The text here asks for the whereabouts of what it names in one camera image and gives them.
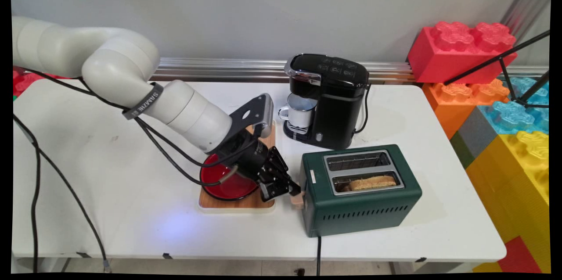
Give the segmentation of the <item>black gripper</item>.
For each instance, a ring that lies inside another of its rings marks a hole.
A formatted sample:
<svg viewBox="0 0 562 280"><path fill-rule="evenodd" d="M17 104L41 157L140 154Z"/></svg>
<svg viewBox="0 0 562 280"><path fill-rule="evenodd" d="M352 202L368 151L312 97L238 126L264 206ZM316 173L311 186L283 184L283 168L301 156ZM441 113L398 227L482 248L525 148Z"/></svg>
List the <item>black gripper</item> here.
<svg viewBox="0 0 562 280"><path fill-rule="evenodd" d="M269 202L279 196L301 194L301 188L288 173L288 166L275 146L270 149L249 132L239 132L220 145L220 158L242 150L240 154L227 159L225 166L238 166L242 176L258 183L260 199ZM266 163L266 182L259 178L259 172Z"/></svg>

